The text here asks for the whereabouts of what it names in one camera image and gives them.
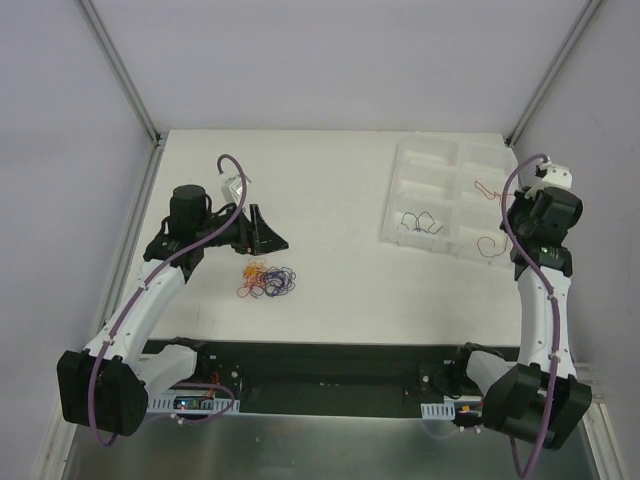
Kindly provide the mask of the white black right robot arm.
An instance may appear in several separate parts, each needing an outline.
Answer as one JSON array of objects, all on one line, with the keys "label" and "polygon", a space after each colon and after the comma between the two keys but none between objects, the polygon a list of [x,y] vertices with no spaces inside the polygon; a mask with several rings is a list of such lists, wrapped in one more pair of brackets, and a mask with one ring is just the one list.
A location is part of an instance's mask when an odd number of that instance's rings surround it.
[{"label": "white black right robot arm", "polygon": [[508,365],[498,351],[466,343],[450,369],[457,392],[482,393],[485,427],[540,441],[550,450],[564,444],[592,401],[570,352],[567,296],[573,262],[562,245],[582,211],[582,201],[560,187],[516,192],[501,228],[514,242],[510,258],[522,312],[517,361]]}]

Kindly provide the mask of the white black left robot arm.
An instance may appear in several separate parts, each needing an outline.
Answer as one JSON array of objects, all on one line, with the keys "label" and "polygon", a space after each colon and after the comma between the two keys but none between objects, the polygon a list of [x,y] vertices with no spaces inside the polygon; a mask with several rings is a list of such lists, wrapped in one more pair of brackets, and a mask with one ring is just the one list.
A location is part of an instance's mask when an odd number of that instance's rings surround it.
[{"label": "white black left robot arm", "polygon": [[203,187],[176,187],[169,214],[143,254],[136,288],[82,350],[65,351],[57,363],[65,421],[130,436],[142,424],[151,397],[179,381],[191,389],[209,382],[210,363],[189,346],[170,344],[149,360],[140,356],[205,249],[224,246],[240,255],[262,256],[289,244],[266,223],[258,205],[244,211],[228,203],[213,211]]}]

